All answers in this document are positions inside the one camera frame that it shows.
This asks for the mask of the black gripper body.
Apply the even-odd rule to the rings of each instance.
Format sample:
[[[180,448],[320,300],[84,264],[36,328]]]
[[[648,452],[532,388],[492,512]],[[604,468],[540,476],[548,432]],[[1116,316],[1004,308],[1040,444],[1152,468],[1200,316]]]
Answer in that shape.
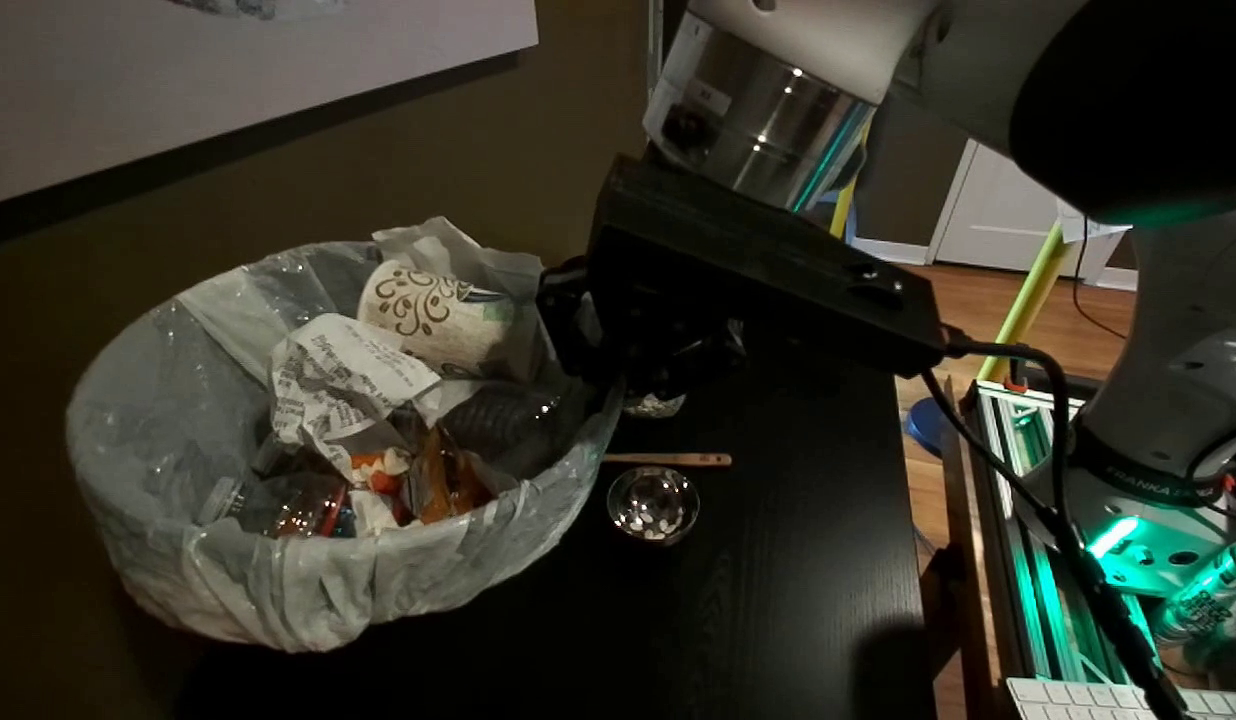
[[[536,308],[568,376],[676,400],[744,364],[744,324],[648,284],[604,288],[584,256],[540,276]]]

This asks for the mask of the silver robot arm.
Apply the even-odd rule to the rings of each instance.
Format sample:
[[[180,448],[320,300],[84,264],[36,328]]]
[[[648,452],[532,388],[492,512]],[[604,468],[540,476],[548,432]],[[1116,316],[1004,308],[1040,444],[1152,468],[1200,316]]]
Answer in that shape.
[[[1204,504],[1236,456],[1236,0],[688,0],[680,60],[732,40],[864,108],[904,92],[1140,248],[1132,340],[1064,468]],[[916,376],[956,348],[920,280],[824,248],[708,168],[736,120],[696,80],[620,156],[588,252],[540,280],[564,368],[680,396],[736,324],[820,332]]]

